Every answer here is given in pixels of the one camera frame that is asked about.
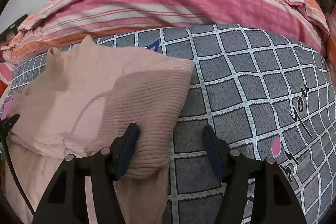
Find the pink knitted sweater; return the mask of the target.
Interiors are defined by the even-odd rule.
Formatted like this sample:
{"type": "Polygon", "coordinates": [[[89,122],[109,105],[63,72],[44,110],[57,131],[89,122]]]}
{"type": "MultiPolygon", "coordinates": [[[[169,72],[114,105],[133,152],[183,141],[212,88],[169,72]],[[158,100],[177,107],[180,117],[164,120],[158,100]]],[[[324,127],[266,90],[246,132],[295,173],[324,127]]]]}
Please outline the pink knitted sweater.
{"type": "Polygon", "coordinates": [[[50,48],[44,71],[13,93],[9,135],[19,182],[37,207],[69,154],[90,156],[141,131],[125,176],[116,182],[126,223],[161,223],[168,186],[168,144],[186,101],[194,63],[144,47],[113,48],[90,36],[71,50],[50,48]]]}

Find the grey checked bed sheet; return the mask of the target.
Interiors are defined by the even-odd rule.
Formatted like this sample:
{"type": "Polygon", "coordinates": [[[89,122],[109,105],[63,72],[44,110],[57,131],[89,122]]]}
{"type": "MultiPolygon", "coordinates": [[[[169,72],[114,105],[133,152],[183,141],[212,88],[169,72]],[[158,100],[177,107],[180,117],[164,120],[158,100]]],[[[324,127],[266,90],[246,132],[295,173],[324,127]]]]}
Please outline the grey checked bed sheet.
{"type": "Polygon", "coordinates": [[[223,24],[160,28],[97,38],[192,60],[185,107],[169,144],[163,223],[213,223],[225,185],[202,145],[209,124],[248,158],[274,157],[307,223],[335,212],[335,88],[324,58],[272,32],[223,24]]]}

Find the pink orange striped blanket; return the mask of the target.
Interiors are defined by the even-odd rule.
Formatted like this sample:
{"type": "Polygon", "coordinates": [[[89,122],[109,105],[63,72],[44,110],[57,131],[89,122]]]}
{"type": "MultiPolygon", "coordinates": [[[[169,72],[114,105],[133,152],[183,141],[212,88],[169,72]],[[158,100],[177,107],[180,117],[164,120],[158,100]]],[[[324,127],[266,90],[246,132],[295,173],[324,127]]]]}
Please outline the pink orange striped blanket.
{"type": "Polygon", "coordinates": [[[1,81],[50,47],[159,27],[243,24],[306,43],[335,65],[335,17],[316,0],[50,0],[1,44],[1,81]]]}

